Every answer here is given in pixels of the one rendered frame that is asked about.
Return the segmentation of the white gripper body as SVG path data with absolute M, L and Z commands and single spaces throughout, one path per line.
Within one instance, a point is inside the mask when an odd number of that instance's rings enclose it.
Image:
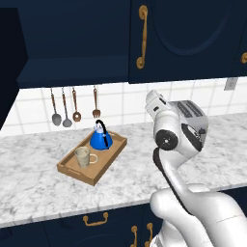
M 160 107 L 163 108 L 166 105 L 166 101 L 163 96 L 156 90 L 151 90 L 146 96 L 146 107 L 147 108 L 155 108 Z

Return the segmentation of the navy arched cabinet door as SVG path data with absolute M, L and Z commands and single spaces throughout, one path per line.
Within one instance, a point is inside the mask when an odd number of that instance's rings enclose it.
M 145 66 L 138 69 L 148 7 Z M 229 77 L 238 34 L 234 0 L 131 0 L 129 81 L 131 83 Z

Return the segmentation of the white wall outlet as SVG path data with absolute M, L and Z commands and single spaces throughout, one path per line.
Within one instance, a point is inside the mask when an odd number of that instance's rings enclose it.
M 238 78 L 237 77 L 229 77 L 225 84 L 225 91 L 232 91 L 235 89 L 236 83 Z

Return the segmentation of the navy wall cabinet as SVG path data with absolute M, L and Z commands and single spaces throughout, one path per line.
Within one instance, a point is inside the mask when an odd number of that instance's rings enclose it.
M 28 53 L 22 88 L 123 82 L 130 0 L 19 0 Z

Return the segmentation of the wooden hanging spoon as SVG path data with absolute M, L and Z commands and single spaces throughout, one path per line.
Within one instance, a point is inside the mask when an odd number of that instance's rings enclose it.
M 74 103 L 74 113 L 73 113 L 73 120 L 75 122 L 80 122 L 81 121 L 81 114 L 77 111 L 77 102 L 76 102 L 76 91 L 75 89 L 72 89 L 72 96 L 73 96 L 73 103 Z

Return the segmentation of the wooden tray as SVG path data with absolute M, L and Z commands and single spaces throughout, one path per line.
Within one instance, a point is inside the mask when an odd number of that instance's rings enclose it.
M 114 131 L 109 131 L 109 134 L 113 140 L 113 144 L 109 150 L 94 150 L 90 146 L 90 139 L 93 135 L 93 133 L 90 133 L 69 154 L 58 162 L 57 170 L 69 177 L 95 186 L 127 144 L 127 139 L 120 134 Z M 91 164 L 87 168 L 80 168 L 76 160 L 74 151 L 79 147 L 87 147 L 93 154 L 90 158 Z

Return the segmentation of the navy drawer front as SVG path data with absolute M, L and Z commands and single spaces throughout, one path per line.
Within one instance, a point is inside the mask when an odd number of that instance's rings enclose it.
M 82 235 L 103 232 L 117 232 L 125 227 L 141 227 L 145 205 L 127 206 L 107 210 L 108 219 L 103 211 L 74 215 L 44 222 L 48 236 L 82 233 Z

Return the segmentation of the beige mug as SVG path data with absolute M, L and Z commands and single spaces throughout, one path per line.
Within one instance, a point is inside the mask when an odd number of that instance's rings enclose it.
M 98 161 L 97 155 L 91 153 L 87 147 L 77 148 L 74 154 L 80 168 L 87 168 L 90 164 L 95 164 Z

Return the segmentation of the navy open cabinet door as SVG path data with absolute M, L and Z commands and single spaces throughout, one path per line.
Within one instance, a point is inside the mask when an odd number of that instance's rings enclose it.
M 18 94 L 17 77 L 27 61 L 17 8 L 0 8 L 0 129 Z

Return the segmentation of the grey hanging spoon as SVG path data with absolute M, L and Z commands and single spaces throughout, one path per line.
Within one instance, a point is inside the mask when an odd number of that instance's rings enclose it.
M 52 100 L 52 105 L 53 109 L 56 109 L 56 103 L 55 103 L 55 97 L 54 95 L 51 95 L 51 100 Z M 54 111 L 54 114 L 52 115 L 52 122 L 56 125 L 59 126 L 62 122 L 62 117 L 57 113 L 57 111 Z

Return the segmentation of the silver toaster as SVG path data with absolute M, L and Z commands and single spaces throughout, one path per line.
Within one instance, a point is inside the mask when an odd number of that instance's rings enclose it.
M 201 151 L 208 129 L 208 119 L 203 110 L 191 100 L 171 101 L 180 113 L 181 130 L 192 146 Z

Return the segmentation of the navy narrow cabinet door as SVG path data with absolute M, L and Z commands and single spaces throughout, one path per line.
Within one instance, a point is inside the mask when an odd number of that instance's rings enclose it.
M 247 63 L 240 62 L 241 55 L 247 52 L 247 0 L 234 0 L 234 29 L 238 34 L 236 52 L 233 60 L 231 76 L 247 76 Z

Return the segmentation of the blue kettle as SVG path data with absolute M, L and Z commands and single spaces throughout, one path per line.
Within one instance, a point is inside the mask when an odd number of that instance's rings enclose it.
M 104 151 L 109 150 L 113 140 L 108 133 L 102 120 L 96 120 L 95 131 L 91 137 L 90 145 L 93 149 Z

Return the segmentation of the wooden hanging fork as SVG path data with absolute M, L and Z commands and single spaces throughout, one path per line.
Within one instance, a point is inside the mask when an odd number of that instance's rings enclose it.
M 94 118 L 100 117 L 100 110 L 97 108 L 97 90 L 96 86 L 94 86 L 94 100 L 95 100 L 95 109 L 93 110 L 93 116 Z

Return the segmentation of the grey hanging ladle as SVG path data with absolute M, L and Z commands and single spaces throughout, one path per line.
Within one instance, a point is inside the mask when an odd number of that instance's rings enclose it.
M 67 103 L 66 103 L 66 96 L 65 96 L 65 92 L 62 92 L 62 98 L 63 98 L 63 103 L 64 103 L 64 108 L 67 108 Z M 71 127 L 72 125 L 72 121 L 69 119 L 68 117 L 68 110 L 65 110 L 65 119 L 63 120 L 63 126 L 64 127 Z

